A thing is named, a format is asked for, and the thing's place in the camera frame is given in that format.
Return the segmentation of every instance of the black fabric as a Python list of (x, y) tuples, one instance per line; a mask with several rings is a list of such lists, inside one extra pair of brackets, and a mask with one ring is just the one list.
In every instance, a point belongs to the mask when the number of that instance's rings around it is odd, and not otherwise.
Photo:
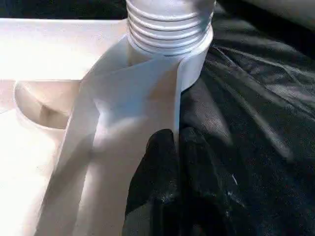
[(314, 35), (289, 22), (270, 33), (277, 17), (260, 28), (251, 17), (261, 10), (243, 19), (254, 7), (227, 5), (216, 8), (201, 77), (182, 96), (181, 129), (199, 130), (234, 176), (253, 234), (314, 235)]

